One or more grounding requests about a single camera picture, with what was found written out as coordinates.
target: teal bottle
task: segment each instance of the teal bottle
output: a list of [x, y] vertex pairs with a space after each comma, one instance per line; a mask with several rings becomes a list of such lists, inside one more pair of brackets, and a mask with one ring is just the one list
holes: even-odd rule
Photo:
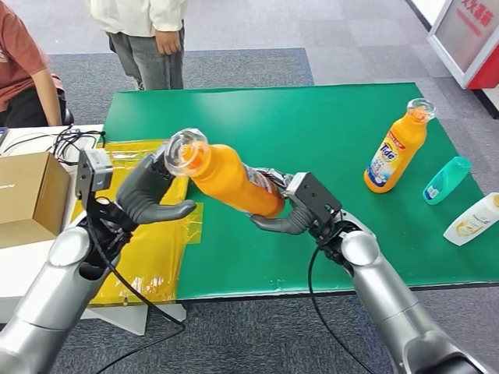
[[461, 183], [471, 170], [471, 162], [465, 157], [454, 157], [428, 183], [423, 198], [430, 205], [440, 203]]

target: bottle neck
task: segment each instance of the bottle neck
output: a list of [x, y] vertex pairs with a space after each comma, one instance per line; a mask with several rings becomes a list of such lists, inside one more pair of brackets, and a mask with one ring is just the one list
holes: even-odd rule
[[193, 166], [194, 166], [196, 170], [189, 172], [189, 176], [196, 179], [196, 181], [202, 181], [211, 177], [217, 170], [217, 163], [214, 162], [214, 156], [214, 152], [213, 152], [211, 146], [208, 146], [207, 150], [204, 153], [199, 153], [198, 156], [193, 160], [196, 163]]
[[404, 117], [400, 118], [400, 122], [405, 127], [414, 130], [424, 130], [426, 129], [427, 124], [428, 124], [427, 121], [416, 119], [408, 113], [406, 113]]

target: tide logo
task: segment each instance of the tide logo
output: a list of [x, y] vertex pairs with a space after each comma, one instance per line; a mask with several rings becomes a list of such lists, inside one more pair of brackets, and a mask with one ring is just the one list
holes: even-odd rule
[[396, 158], [396, 152], [393, 150], [392, 145], [387, 142], [383, 143], [381, 148], [380, 148], [380, 153], [381, 153], [381, 157], [386, 162], [393, 162]]

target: person's hand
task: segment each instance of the person's hand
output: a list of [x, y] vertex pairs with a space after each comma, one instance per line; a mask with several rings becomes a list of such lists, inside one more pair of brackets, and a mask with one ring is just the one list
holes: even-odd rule
[[171, 55], [182, 50], [180, 36], [178, 31], [159, 31], [156, 35], [158, 51], [162, 55]]

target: white jacket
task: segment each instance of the white jacket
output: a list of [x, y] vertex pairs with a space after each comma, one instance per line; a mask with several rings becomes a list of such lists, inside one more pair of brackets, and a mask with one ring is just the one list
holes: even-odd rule
[[85, 0], [101, 29], [133, 37], [152, 37], [155, 30], [178, 31], [187, 0]]

